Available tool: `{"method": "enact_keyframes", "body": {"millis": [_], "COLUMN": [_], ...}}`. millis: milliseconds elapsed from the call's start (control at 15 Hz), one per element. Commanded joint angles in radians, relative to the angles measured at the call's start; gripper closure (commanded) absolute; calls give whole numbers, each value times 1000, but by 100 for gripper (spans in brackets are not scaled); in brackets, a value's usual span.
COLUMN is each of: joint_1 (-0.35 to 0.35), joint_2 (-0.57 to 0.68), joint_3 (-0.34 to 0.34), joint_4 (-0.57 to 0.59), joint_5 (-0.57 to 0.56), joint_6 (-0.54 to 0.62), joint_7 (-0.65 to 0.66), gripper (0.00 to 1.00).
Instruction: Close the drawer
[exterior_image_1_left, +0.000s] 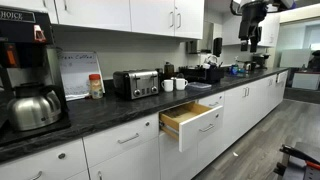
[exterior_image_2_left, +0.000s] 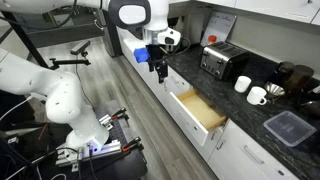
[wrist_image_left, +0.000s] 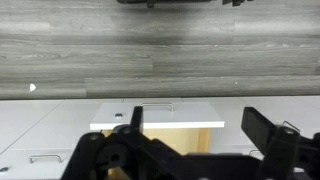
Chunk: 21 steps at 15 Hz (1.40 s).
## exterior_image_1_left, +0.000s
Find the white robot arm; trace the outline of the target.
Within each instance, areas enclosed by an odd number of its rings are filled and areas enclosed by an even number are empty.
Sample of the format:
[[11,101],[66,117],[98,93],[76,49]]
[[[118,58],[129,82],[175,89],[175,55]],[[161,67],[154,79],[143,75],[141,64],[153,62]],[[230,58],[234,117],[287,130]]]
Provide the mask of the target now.
[[262,36],[260,23],[268,14],[295,8],[295,0],[240,0],[237,8],[234,8],[234,0],[230,0],[230,12],[241,17],[238,33],[241,50],[250,50],[251,53],[257,51]]

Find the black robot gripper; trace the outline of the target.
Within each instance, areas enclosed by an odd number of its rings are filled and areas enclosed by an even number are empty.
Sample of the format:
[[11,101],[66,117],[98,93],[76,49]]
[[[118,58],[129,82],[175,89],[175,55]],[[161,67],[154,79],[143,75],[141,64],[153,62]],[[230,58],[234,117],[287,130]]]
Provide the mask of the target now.
[[259,23],[267,15],[267,4],[265,2],[249,2],[241,7],[242,19],[239,29],[241,40],[241,51],[248,51],[248,43],[251,42],[250,52],[257,51],[257,45],[261,40],[262,28]]

